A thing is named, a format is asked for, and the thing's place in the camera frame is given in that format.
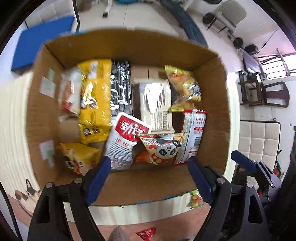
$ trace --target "snack package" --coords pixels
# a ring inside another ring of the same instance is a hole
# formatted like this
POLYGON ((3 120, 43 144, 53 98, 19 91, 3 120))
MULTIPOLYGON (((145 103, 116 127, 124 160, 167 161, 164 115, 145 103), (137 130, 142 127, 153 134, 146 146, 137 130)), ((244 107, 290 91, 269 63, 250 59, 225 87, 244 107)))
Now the snack package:
POLYGON ((197 154, 208 112, 204 110, 185 110, 182 131, 187 136, 177 154, 175 165, 186 163, 197 154))
POLYGON ((172 105, 172 112, 183 112, 184 109, 193 109, 194 102, 200 102, 200 86, 192 77, 192 72, 178 69, 170 65, 165 66, 169 81, 179 93, 178 100, 172 105))
POLYGON ((149 157, 149 152, 147 150, 145 151, 142 151, 138 156, 137 158, 135 159, 135 162, 136 163, 139 163, 139 162, 150 162, 150 157, 149 157))
POLYGON ((190 209, 193 209, 196 207, 202 207, 203 205, 205 205, 205 202, 203 201, 202 196, 200 195, 197 189, 190 192, 190 194, 191 194, 190 209))
POLYGON ((110 82, 110 108, 112 116, 117 116, 119 112, 124 112, 131 115, 131 68, 128 61, 112 61, 110 82))
POLYGON ((141 134, 140 139, 149 153, 149 162, 162 165, 168 161, 174 163, 186 133, 141 134))
POLYGON ((136 234, 138 236, 140 236, 141 239, 143 239, 144 241, 151 241, 151 238, 155 234, 155 231, 156 231, 156 228, 153 227, 153 228, 150 228, 150 229, 147 229, 147 230, 137 232, 136 234))
POLYGON ((80 91, 82 84, 81 70, 74 67, 61 74, 59 86, 58 108, 59 120, 62 122, 67 117, 78 116, 80 113, 80 91))
POLYGON ((152 133, 175 133, 173 129, 170 84, 161 79, 140 82, 141 120, 151 125, 152 133))
POLYGON ((79 129, 81 143, 105 141, 111 129, 111 60, 79 63, 83 74, 79 129))
POLYGON ((67 167, 83 176, 97 165, 101 154, 101 150, 80 143, 60 143, 60 146, 67 167))
POLYGON ((129 169, 133 163, 132 149, 139 141, 140 134, 151 132, 151 127, 124 112, 117 115, 116 123, 106 143, 105 156, 111 160, 111 168, 129 169))

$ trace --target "metal screw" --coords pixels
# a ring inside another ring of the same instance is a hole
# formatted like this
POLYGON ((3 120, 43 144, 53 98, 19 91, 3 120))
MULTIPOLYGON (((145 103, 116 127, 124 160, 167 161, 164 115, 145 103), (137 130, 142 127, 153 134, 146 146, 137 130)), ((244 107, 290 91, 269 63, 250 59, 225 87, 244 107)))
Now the metal screw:
POLYGON ((247 186, 248 186, 249 188, 254 187, 253 183, 251 183, 251 182, 247 182, 247 186))
POLYGON ((219 177, 217 179, 217 182, 220 183, 220 184, 223 184, 223 183, 225 183, 225 180, 223 178, 219 177))
POLYGON ((76 179, 74 180, 74 182, 75 182, 76 184, 82 183, 82 178, 81 178, 81 177, 76 178, 76 179))
POLYGON ((52 187, 52 183, 47 183, 45 186, 46 186, 46 188, 51 188, 52 187))

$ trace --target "yellow chip bag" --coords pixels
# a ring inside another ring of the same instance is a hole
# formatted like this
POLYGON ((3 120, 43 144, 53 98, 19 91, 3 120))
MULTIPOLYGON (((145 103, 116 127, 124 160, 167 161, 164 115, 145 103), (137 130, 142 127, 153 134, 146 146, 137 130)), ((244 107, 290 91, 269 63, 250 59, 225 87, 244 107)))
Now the yellow chip bag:
POLYGON ((83 80, 79 129, 81 143, 106 141, 111 130, 111 60, 96 59, 79 63, 83 80))
POLYGON ((165 66, 165 71, 170 83, 179 93, 177 101, 170 109, 171 112, 183 112, 184 109, 193 109, 193 102, 200 102, 202 96, 200 86, 192 77, 192 72, 170 65, 165 66))
POLYGON ((66 165, 74 172, 85 175, 95 167, 100 159, 101 150, 80 143, 60 143, 66 165))

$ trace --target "white cushioned seat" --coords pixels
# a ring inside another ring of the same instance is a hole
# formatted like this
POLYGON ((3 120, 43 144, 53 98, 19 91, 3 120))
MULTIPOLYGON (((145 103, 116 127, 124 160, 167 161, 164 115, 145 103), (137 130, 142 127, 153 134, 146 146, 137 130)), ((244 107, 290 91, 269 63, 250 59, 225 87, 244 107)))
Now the white cushioned seat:
POLYGON ((272 171, 279 149, 279 122, 240 122, 239 151, 255 161, 263 161, 272 171))
POLYGON ((77 29, 78 22, 80 22, 78 12, 75 12, 75 8, 76 1, 73 0, 46 0, 26 18, 25 22, 28 28, 31 28, 43 22, 73 15, 75 20, 71 32, 74 33, 77 29))

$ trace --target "panda snack bag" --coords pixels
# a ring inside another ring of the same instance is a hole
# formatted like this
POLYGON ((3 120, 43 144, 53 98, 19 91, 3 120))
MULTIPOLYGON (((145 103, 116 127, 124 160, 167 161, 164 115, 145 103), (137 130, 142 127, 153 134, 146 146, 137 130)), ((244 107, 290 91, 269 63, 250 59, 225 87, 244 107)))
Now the panda snack bag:
POLYGON ((186 133, 140 135, 149 153, 149 162, 154 165, 162 165, 166 162, 173 164, 185 137, 186 133))

